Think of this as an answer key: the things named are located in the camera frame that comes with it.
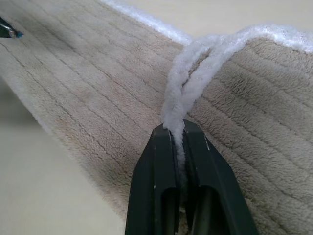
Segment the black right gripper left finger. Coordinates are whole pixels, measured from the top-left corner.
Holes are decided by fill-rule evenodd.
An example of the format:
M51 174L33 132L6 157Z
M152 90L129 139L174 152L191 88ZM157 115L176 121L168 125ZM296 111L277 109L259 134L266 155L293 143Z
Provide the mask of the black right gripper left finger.
M176 147L169 130L159 125L133 170L125 235L176 235L179 203Z

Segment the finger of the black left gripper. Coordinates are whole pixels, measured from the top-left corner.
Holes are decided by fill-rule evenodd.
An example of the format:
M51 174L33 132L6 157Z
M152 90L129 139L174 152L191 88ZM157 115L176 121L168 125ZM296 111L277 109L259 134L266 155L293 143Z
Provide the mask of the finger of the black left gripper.
M23 33L17 31L11 24L5 19L0 17L0 38L12 38L18 39L23 36Z

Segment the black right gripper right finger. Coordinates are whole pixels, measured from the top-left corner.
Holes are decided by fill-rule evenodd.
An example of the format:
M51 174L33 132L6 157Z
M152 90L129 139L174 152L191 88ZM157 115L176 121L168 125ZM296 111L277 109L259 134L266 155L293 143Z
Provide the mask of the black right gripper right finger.
M198 125L184 124L190 235L259 235L230 165Z

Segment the beige ribbed plush towel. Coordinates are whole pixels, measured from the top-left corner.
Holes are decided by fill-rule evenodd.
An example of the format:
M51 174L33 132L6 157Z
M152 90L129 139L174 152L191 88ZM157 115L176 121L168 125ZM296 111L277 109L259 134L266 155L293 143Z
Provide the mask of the beige ribbed plush towel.
M0 0L23 32L0 78L76 161L124 235L152 130L195 122L230 164L260 235L313 235L313 33L200 38L117 0Z

